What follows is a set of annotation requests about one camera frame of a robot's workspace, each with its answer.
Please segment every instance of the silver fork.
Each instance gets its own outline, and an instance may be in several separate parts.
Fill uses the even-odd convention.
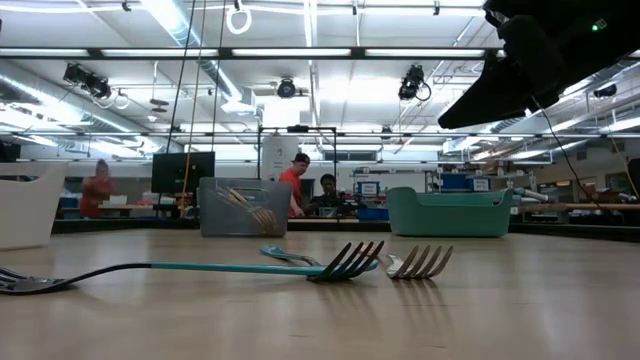
[[[409,254],[409,256],[407,256],[406,261],[403,261],[401,258],[393,254],[387,254],[387,257],[391,259],[391,261],[393,262],[391,266],[387,268],[387,276],[391,280],[431,279],[432,277],[435,277],[438,274],[440,274],[442,270],[444,270],[444,267],[447,266],[447,262],[449,262],[449,259],[453,254],[453,246],[451,246],[449,247],[449,249],[447,249],[447,252],[444,254],[444,256],[442,257],[438,265],[435,266],[434,268],[434,265],[436,265],[436,262],[438,261],[438,257],[442,252],[442,246],[438,246],[436,248],[436,251],[433,253],[433,256],[427,262],[427,265],[422,267],[422,264],[424,264],[424,262],[427,260],[427,257],[429,256],[431,245],[427,245],[427,248],[424,249],[420,257],[418,258],[418,261],[416,261],[414,264],[413,259],[418,254],[418,250],[419,250],[418,246],[414,247],[413,250],[411,250],[411,253]]]

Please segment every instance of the gray basket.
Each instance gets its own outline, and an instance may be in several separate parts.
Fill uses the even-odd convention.
[[[237,195],[246,199],[237,201]],[[201,178],[200,232],[204,237],[283,237],[287,233],[291,184]]]

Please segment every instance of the teal handle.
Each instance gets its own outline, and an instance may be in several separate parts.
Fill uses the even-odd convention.
[[[289,254],[288,252],[285,252],[284,250],[282,250],[282,248],[277,247],[275,245],[263,245],[260,248],[260,253],[263,255],[271,256],[276,259],[304,261],[304,256]]]
[[[166,270],[196,270],[196,271],[219,271],[254,274],[280,274],[280,275],[320,275],[325,266],[277,266],[277,265],[225,265],[225,264],[188,264],[188,263],[151,263],[152,269]]]

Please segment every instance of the seated person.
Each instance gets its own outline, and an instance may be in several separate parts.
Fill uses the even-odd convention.
[[[336,178],[331,174],[325,174],[320,178],[320,185],[324,194],[321,196],[314,196],[311,199],[311,204],[305,209],[307,214],[318,215],[318,209],[321,207],[340,207],[344,204],[343,194],[336,192]]]

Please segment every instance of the desk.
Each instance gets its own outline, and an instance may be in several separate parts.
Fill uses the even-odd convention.
[[[639,222],[640,205],[637,204],[528,204],[518,206],[518,213],[523,221],[530,220],[531,214],[536,212],[556,213],[558,222],[568,224],[569,212],[573,210],[609,210],[620,211],[623,215],[623,223],[635,225]]]
[[[259,254],[265,243],[327,263],[347,242],[382,240],[384,252],[400,256],[426,244],[455,252],[433,282],[392,282],[383,265],[322,285],[283,275],[133,270],[67,292],[3,297],[11,331],[0,337],[0,359],[637,358],[640,247],[624,243],[388,233],[214,241],[197,230],[142,229],[55,236],[50,248],[0,252],[0,263],[57,277],[145,260],[281,264]]]

